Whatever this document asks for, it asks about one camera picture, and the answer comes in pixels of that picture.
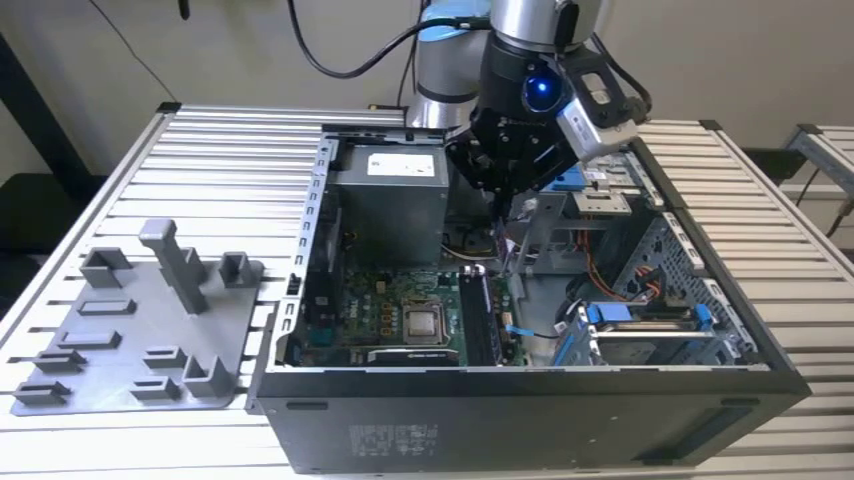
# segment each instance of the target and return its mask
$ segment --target gray fixture plate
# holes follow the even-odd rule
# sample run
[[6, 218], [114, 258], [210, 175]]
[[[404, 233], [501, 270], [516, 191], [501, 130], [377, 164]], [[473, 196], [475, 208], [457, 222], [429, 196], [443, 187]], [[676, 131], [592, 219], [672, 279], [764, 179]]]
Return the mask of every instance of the gray fixture plate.
[[[76, 352], [85, 362], [78, 365], [80, 372], [45, 373], [33, 366], [26, 385], [60, 382], [70, 393], [61, 396], [64, 404], [28, 406], [16, 401], [12, 407], [14, 415], [208, 409], [228, 405], [234, 395], [242, 345], [260, 282], [248, 288], [224, 288], [216, 262], [202, 264], [206, 277], [198, 288], [209, 308], [196, 315], [185, 313], [164, 281], [157, 262], [132, 262], [132, 269], [113, 270], [121, 289], [94, 289], [86, 284], [45, 352], [61, 352], [60, 344], [69, 332], [72, 337], [84, 339], [92, 338], [81, 337], [86, 334], [96, 334], [97, 337], [116, 332], [118, 343], [114, 348], [92, 348], [90, 345], [89, 348], [77, 347]], [[250, 267], [254, 278], [260, 279], [261, 263], [250, 261]], [[128, 299], [136, 304], [133, 313], [86, 316], [77, 313], [86, 301]], [[178, 347], [186, 357], [172, 363], [178, 366], [149, 368], [142, 361], [146, 351], [166, 351], [170, 347]], [[218, 369], [213, 382], [217, 383], [213, 390], [220, 392], [218, 396], [198, 398], [190, 394], [180, 366], [186, 364], [189, 357], [194, 358], [205, 373], [209, 373], [214, 357], [218, 357], [224, 367], [224, 371]], [[141, 390], [149, 391], [145, 387], [156, 381], [150, 377], [170, 379], [178, 389], [177, 399], [137, 400], [130, 389], [141, 386]]]

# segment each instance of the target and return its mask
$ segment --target white cable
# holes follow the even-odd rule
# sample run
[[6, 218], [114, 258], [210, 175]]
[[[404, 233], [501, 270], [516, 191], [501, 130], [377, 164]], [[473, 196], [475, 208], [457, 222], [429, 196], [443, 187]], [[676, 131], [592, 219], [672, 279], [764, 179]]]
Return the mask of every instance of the white cable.
[[472, 257], [469, 255], [465, 255], [449, 249], [447, 245], [441, 245], [441, 250], [444, 250], [449, 255], [455, 256], [460, 260], [465, 260], [469, 262], [484, 262], [487, 260], [497, 260], [497, 257]]

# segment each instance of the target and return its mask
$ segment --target wire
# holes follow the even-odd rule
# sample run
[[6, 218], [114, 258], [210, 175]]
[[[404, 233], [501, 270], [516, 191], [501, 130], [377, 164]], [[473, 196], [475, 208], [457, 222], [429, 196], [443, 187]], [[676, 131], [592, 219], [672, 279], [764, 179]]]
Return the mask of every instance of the wire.
[[844, 218], [844, 216], [836, 215], [836, 219], [832, 221], [832, 225], [830, 226], [830, 230], [827, 230], [827, 235], [826, 235], [827, 238], [832, 237], [832, 234], [836, 233], [836, 230], [839, 230], [839, 225], [842, 225], [842, 219], [843, 218]]
[[476, 17], [459, 17], [459, 18], [433, 18], [424, 22], [416, 23], [409, 28], [407, 28], [392, 40], [385, 44], [385, 46], [373, 54], [373, 56], [368, 59], [367, 62], [361, 64], [355, 70], [349, 72], [336, 72], [335, 70], [329, 70], [315, 58], [311, 50], [308, 49], [308, 45], [305, 44], [305, 39], [303, 38], [303, 29], [299, 26], [299, 19], [296, 18], [296, 7], [293, 6], [293, 0], [288, 1], [288, 13], [291, 15], [291, 27], [293, 28], [293, 36], [296, 37], [296, 43], [299, 44], [299, 49], [303, 51], [303, 55], [311, 63], [311, 66], [323, 73], [324, 75], [332, 78], [348, 79], [356, 78], [364, 72], [367, 72], [373, 66], [385, 58], [385, 56], [391, 53], [391, 51], [400, 46], [400, 44], [415, 35], [421, 30], [425, 30], [432, 27], [439, 26], [449, 26], [456, 27], [464, 30], [487, 30], [489, 28], [488, 19], [476, 18]]
[[104, 9], [94, 2], [94, 0], [88, 0], [88, 1], [89, 1], [89, 4], [94, 7], [94, 10], [97, 10], [97, 13], [100, 13], [101, 17], [104, 17], [104, 20], [106, 20], [106, 23], [112, 27], [113, 32], [116, 32], [116, 35], [118, 35], [118, 38], [121, 39], [121, 42], [124, 43], [124, 46], [128, 47], [128, 51], [130, 52], [130, 55], [133, 56], [133, 58], [136, 59], [138, 64], [142, 66], [145, 71], [148, 71], [148, 73], [150, 74], [152, 78], [157, 81], [157, 83], [162, 87], [162, 90], [165, 90], [165, 93], [169, 95], [169, 98], [172, 99], [172, 101], [177, 102], [177, 98], [174, 97], [174, 94], [172, 93], [172, 90], [169, 90], [169, 87], [165, 86], [165, 83], [162, 83], [162, 80], [160, 80], [160, 77], [157, 76], [154, 71], [150, 69], [148, 64], [142, 61], [141, 58], [138, 58], [138, 55], [136, 54], [136, 51], [133, 50], [133, 47], [130, 46], [130, 42], [128, 42], [128, 39], [124, 38], [124, 35], [121, 34], [121, 31], [118, 30], [118, 27], [116, 27], [116, 24], [112, 23], [112, 20], [109, 19], [109, 16], [106, 15], [106, 12], [104, 12]]
[[592, 260], [592, 253], [589, 250], [589, 232], [587, 230], [581, 231], [581, 247], [584, 249], [584, 253], [587, 254], [587, 275], [589, 276], [589, 281], [596, 286], [596, 288], [604, 293], [608, 297], [613, 298], [620, 302], [627, 302], [625, 297], [619, 295], [613, 290], [607, 287], [605, 281], [601, 279], [601, 275], [599, 275], [599, 270], [596, 269], [596, 264]]
[[596, 32], [592, 33], [589, 39], [592, 40], [592, 44], [595, 45], [596, 50], [599, 50], [599, 53], [604, 55], [605, 61], [608, 62], [608, 65], [611, 66], [616, 74], [623, 78], [623, 80], [625, 80], [625, 83], [631, 85], [631, 88], [635, 89], [637, 95], [640, 95], [643, 103], [645, 104], [645, 113], [648, 115], [652, 111], [652, 95], [649, 95], [649, 91], [643, 87], [640, 82], [635, 79], [635, 77], [631, 76], [621, 65], [616, 62], [616, 59], [611, 55], [611, 52], [608, 52], [608, 49], [604, 46], [604, 43], [601, 42], [601, 39], [599, 38]]
[[800, 190], [800, 195], [798, 195], [798, 201], [795, 202], [795, 207], [800, 206], [800, 202], [803, 201], [803, 197], [806, 196], [806, 191], [810, 189], [810, 185], [812, 185], [812, 182], [815, 181], [815, 177], [818, 177], [819, 171], [820, 169], [815, 167], [815, 171], [812, 172], [812, 175], [810, 175], [810, 179], [806, 181], [806, 184], [803, 185], [803, 190]]
[[557, 313], [555, 314], [555, 325], [563, 322], [567, 318], [572, 317], [572, 313], [575, 313], [575, 309], [577, 305], [581, 303], [581, 299], [576, 299], [571, 301], [568, 298], [563, 301], [560, 306], [557, 307]]
[[519, 328], [515, 325], [504, 325], [504, 330], [507, 330], [507, 333], [515, 333], [516, 335], [521, 335], [524, 337], [537, 337], [547, 340], [556, 340], [557, 338], [560, 338], [559, 335], [545, 335], [541, 333], [536, 333], [535, 331], [528, 330], [527, 328]]
[[403, 87], [405, 86], [405, 76], [409, 73], [409, 67], [415, 72], [412, 62], [415, 61], [415, 50], [417, 50], [417, 38], [412, 39], [412, 47], [409, 48], [409, 56], [405, 59], [405, 67], [403, 67], [403, 75], [400, 75], [400, 85], [397, 85], [397, 98], [395, 100], [395, 107], [400, 108], [400, 102], [403, 100]]
[[[421, 20], [421, 16], [424, 14], [424, 9], [429, 6], [429, 0], [420, 1], [420, 7], [417, 9], [417, 18], [415, 22], [417, 23]], [[417, 37], [412, 39], [412, 46], [409, 47], [409, 56], [405, 59], [405, 66], [403, 67], [403, 75], [400, 75], [400, 84], [397, 85], [397, 97], [395, 100], [395, 107], [400, 108], [401, 99], [403, 99], [403, 87], [405, 86], [405, 76], [412, 72], [412, 94], [415, 94], [415, 54], [417, 52]]]
[[475, 257], [471, 255], [465, 255], [465, 253], [457, 252], [447, 245], [441, 245], [441, 250], [444, 250], [449, 255], [455, 256], [460, 260], [465, 260], [468, 262], [484, 262], [487, 260], [496, 260], [497, 257]]

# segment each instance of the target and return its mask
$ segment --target black cable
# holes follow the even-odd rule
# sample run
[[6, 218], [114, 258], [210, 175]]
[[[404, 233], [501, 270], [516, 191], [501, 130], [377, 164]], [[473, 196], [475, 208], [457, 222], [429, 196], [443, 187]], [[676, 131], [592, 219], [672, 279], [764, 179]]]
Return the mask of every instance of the black cable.
[[405, 77], [409, 73], [409, 67], [412, 67], [412, 72], [415, 72], [415, 68], [412, 66], [412, 61], [415, 59], [415, 50], [417, 49], [417, 39], [412, 40], [412, 47], [409, 48], [409, 56], [405, 59], [405, 67], [403, 68], [403, 75], [400, 75], [400, 85], [397, 85], [397, 98], [395, 100], [395, 107], [400, 108], [400, 102], [403, 100], [403, 87], [405, 86]]
[[806, 181], [806, 185], [803, 185], [803, 190], [800, 190], [800, 195], [798, 195], [798, 201], [795, 202], [795, 207], [800, 206], [800, 201], [803, 200], [806, 191], [810, 189], [810, 185], [812, 185], [812, 181], [815, 180], [815, 177], [818, 177], [819, 171], [820, 171], [819, 168], [815, 167], [815, 171], [812, 172], [812, 175], [810, 175], [810, 179]]
[[[429, 0], [421, 0], [420, 6], [417, 9], [417, 18], [415, 19], [415, 23], [420, 22], [421, 15], [424, 14], [424, 9], [429, 6]], [[403, 99], [403, 87], [405, 86], [405, 76], [409, 72], [412, 72], [412, 95], [415, 95], [415, 55], [417, 53], [417, 37], [412, 39], [412, 46], [409, 47], [409, 56], [405, 59], [405, 66], [403, 67], [403, 74], [400, 75], [400, 84], [397, 85], [397, 97], [395, 100], [395, 107], [400, 108], [400, 102]]]
[[625, 83], [631, 86], [631, 88], [635, 89], [637, 95], [640, 95], [643, 103], [645, 104], [645, 113], [648, 115], [652, 111], [652, 95], [649, 95], [649, 91], [643, 87], [643, 85], [640, 85], [640, 82], [635, 79], [635, 77], [631, 76], [631, 74], [616, 62], [616, 59], [611, 56], [611, 52], [608, 52], [608, 49], [604, 46], [604, 43], [601, 43], [601, 39], [595, 32], [589, 36], [589, 39], [592, 40], [592, 44], [595, 45], [596, 50], [599, 50], [599, 53], [604, 55], [605, 61], [608, 62], [608, 65], [611, 66], [616, 74], [623, 78], [623, 80], [625, 80]]
[[376, 54], [368, 59], [367, 62], [361, 64], [355, 70], [349, 72], [336, 72], [335, 70], [329, 70], [317, 62], [311, 50], [308, 50], [308, 45], [305, 45], [305, 39], [303, 38], [303, 30], [299, 26], [299, 19], [296, 18], [296, 8], [293, 6], [293, 0], [288, 1], [288, 13], [291, 15], [291, 27], [293, 28], [293, 36], [296, 37], [296, 43], [299, 44], [299, 48], [303, 51], [303, 55], [311, 63], [311, 66], [323, 73], [324, 75], [339, 78], [339, 79], [349, 79], [356, 78], [364, 72], [367, 72], [373, 66], [385, 58], [388, 53], [400, 46], [400, 44], [415, 35], [421, 30], [425, 30], [432, 27], [448, 26], [456, 27], [465, 30], [487, 30], [489, 28], [489, 21], [485, 18], [477, 17], [460, 17], [460, 18], [433, 18], [432, 20], [427, 20], [425, 22], [420, 22], [416, 25], [407, 28], [403, 33], [400, 33], [392, 40], [385, 44], [385, 46], [376, 52]]
[[116, 32], [116, 35], [118, 35], [118, 38], [121, 39], [121, 42], [124, 42], [124, 46], [128, 47], [128, 51], [130, 52], [130, 55], [133, 56], [133, 58], [136, 59], [136, 61], [138, 62], [138, 64], [142, 66], [142, 68], [148, 71], [148, 73], [150, 74], [150, 76], [153, 77], [153, 79], [157, 81], [157, 83], [160, 84], [160, 86], [162, 87], [162, 90], [165, 90], [165, 93], [169, 95], [169, 98], [172, 99], [173, 102], [177, 102], [177, 98], [174, 98], [174, 94], [172, 93], [172, 90], [169, 90], [169, 87], [165, 86], [165, 83], [162, 83], [162, 80], [160, 80], [160, 77], [157, 76], [157, 74], [153, 72], [153, 70], [150, 69], [150, 67], [145, 64], [145, 62], [142, 61], [141, 58], [138, 58], [138, 55], [136, 54], [136, 52], [133, 51], [133, 47], [130, 46], [130, 43], [128, 42], [128, 39], [124, 38], [124, 35], [121, 34], [121, 31], [118, 30], [118, 27], [116, 27], [116, 24], [112, 23], [112, 20], [109, 19], [109, 16], [106, 15], [106, 13], [104, 12], [104, 10], [101, 9], [100, 5], [97, 5], [97, 3], [94, 3], [94, 0], [89, 0], [89, 3], [92, 4], [92, 6], [94, 7], [94, 10], [97, 10], [97, 13], [101, 14], [101, 17], [104, 17], [104, 20], [106, 20], [106, 23], [109, 24], [109, 26], [112, 27], [112, 30]]
[[842, 224], [842, 219], [844, 217], [842, 215], [836, 215], [836, 219], [832, 221], [832, 225], [830, 226], [830, 230], [827, 230], [827, 235], [824, 235], [827, 238], [832, 237], [832, 234], [836, 233], [836, 230], [839, 230], [839, 225]]

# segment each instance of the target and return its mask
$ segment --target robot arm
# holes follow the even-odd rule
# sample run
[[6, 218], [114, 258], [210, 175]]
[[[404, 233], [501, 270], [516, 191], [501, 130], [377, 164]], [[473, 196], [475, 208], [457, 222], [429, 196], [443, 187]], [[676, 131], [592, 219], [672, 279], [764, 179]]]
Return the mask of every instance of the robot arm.
[[475, 188], [495, 194], [504, 218], [512, 196], [539, 190], [577, 161], [615, 152], [636, 136], [647, 108], [627, 98], [604, 52], [583, 42], [596, 0], [493, 0], [469, 122], [445, 152]]

